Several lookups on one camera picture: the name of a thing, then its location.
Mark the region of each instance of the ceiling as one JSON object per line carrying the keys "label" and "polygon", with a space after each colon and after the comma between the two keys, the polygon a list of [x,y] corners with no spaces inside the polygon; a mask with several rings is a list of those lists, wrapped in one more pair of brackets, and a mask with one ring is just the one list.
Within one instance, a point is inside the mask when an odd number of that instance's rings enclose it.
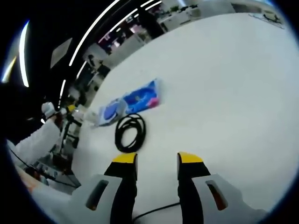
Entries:
{"label": "ceiling", "polygon": [[[130,13],[137,4],[148,0],[120,0],[94,27],[78,52],[73,65],[69,61],[85,34],[86,30],[96,18],[114,0],[86,2],[78,0],[72,4],[49,3],[35,4],[27,7],[28,16],[17,22],[15,28],[20,30],[29,20],[25,44],[25,65],[29,88],[36,93],[36,97],[52,101],[57,106],[62,82],[65,79],[63,98],[67,96],[67,89],[75,80],[83,64],[82,55],[86,48],[97,42],[120,19]],[[67,54],[50,69],[52,51],[60,44],[72,38]],[[17,57],[11,72],[11,80],[22,83]]]}

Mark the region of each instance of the desk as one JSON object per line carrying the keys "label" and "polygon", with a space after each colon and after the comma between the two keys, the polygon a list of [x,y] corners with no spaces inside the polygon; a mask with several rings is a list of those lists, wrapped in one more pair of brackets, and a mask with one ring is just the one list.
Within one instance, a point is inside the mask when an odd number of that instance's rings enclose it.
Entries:
{"label": "desk", "polygon": [[[178,151],[202,157],[212,174],[241,190],[248,205],[271,210],[298,167],[298,71],[298,47],[289,31],[248,13],[181,26],[114,68],[90,110],[162,80],[161,105],[141,113],[147,136],[138,152],[134,214],[178,201]],[[115,124],[83,124],[72,164],[80,182],[104,173],[120,154],[114,131]],[[179,223],[180,209],[173,209],[171,218]]]}

